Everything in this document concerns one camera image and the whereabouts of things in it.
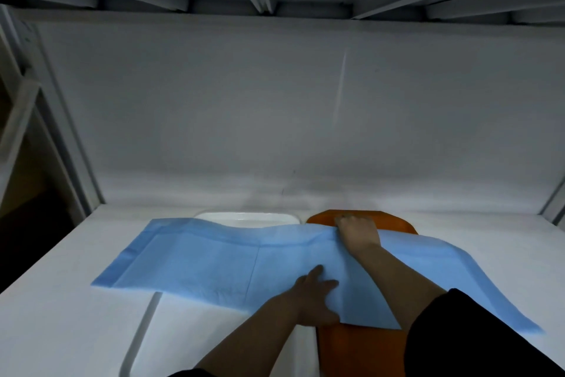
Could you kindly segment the person's left forearm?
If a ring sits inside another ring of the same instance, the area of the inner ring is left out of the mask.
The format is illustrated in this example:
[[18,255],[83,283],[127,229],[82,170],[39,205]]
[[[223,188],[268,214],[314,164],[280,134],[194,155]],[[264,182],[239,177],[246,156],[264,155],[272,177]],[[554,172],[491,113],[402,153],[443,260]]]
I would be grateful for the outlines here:
[[214,377],[269,377],[299,322],[305,301],[296,293],[268,300],[196,365]]

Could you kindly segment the orange plastic tray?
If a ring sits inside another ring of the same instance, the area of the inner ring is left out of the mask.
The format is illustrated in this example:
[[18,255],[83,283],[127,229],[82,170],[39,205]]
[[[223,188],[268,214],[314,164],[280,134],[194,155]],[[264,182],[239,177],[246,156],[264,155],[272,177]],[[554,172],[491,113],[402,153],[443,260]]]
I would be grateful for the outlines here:
[[[308,218],[307,223],[335,226],[335,218],[352,214],[374,221],[376,228],[417,235],[412,224],[383,211],[326,210]],[[321,377],[405,377],[406,334],[335,324],[316,330]]]

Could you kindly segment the person's left hand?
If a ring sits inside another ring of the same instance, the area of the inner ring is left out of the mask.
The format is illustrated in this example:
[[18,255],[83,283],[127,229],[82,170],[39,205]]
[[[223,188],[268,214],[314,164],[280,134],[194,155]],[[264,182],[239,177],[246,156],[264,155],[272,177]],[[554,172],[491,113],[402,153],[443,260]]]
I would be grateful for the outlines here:
[[281,295],[285,309],[292,316],[292,322],[306,327],[339,323],[339,315],[330,310],[326,303],[328,295],[338,287],[339,282],[334,279],[322,280],[320,277],[323,281],[321,287],[307,287],[305,276],[300,276],[293,287]]

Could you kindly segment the person's right forearm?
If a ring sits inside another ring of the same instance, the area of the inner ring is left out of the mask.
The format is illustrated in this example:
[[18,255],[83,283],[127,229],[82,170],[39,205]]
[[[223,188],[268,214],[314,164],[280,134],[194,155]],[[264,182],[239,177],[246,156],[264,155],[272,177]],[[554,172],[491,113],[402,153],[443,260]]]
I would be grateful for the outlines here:
[[436,298],[447,293],[379,244],[370,243],[353,256],[370,275],[405,332]]

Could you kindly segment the black left sleeve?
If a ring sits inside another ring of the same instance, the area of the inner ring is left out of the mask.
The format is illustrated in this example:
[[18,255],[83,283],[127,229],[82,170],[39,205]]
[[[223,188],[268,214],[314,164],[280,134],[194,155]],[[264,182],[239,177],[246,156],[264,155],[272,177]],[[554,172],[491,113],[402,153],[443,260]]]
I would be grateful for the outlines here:
[[193,368],[188,370],[181,370],[170,374],[167,377],[216,377],[202,368]]

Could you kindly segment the black sleeve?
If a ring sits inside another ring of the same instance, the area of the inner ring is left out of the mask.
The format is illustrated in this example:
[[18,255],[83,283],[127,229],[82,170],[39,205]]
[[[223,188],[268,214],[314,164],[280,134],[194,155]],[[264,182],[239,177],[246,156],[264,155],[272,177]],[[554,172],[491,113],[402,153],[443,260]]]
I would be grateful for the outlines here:
[[565,370],[457,289],[436,298],[412,324],[406,377],[565,377]]
[[181,370],[170,374],[167,377],[216,377],[202,368],[193,368],[188,370]]

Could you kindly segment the white metal corner post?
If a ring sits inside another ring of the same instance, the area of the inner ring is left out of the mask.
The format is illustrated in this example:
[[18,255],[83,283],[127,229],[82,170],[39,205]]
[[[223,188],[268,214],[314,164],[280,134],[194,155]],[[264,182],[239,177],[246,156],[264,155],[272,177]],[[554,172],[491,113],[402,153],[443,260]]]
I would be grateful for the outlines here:
[[539,215],[565,232],[565,176],[542,207]]

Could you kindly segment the blue disposable sheet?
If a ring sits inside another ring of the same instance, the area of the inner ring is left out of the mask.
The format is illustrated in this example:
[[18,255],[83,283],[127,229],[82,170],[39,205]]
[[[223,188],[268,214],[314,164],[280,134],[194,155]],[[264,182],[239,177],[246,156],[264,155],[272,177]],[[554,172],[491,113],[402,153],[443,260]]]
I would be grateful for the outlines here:
[[[469,295],[519,333],[544,333],[466,251],[437,238],[378,233],[385,250],[441,288]],[[317,265],[324,278],[339,282],[327,305],[341,323],[400,329],[337,229],[321,224],[236,228],[197,218],[153,219],[91,285],[162,292],[252,314]]]

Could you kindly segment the black right sleeve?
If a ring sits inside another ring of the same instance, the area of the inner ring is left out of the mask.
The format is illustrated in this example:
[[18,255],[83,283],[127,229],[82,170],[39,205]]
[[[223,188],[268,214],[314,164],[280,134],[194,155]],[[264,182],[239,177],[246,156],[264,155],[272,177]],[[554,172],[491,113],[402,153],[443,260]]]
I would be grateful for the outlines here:
[[406,377],[565,377],[565,370],[457,289],[436,298],[412,324]]

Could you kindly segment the white metal side frame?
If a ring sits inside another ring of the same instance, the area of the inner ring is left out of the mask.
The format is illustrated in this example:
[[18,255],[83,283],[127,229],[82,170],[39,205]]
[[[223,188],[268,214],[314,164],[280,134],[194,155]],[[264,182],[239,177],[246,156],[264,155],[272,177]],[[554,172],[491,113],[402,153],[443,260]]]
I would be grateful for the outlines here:
[[13,101],[24,92],[18,127],[25,128],[32,149],[79,225],[104,203],[103,194],[39,24],[24,20],[20,12],[0,4],[0,78]]

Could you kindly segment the person's right hand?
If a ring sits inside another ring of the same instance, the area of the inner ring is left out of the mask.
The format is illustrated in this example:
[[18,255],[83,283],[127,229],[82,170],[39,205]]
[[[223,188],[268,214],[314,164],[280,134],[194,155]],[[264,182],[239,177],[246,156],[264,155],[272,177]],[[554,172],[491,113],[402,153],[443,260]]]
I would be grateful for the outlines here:
[[346,250],[355,258],[371,249],[381,247],[377,228],[376,232],[340,232],[337,227],[337,231]]

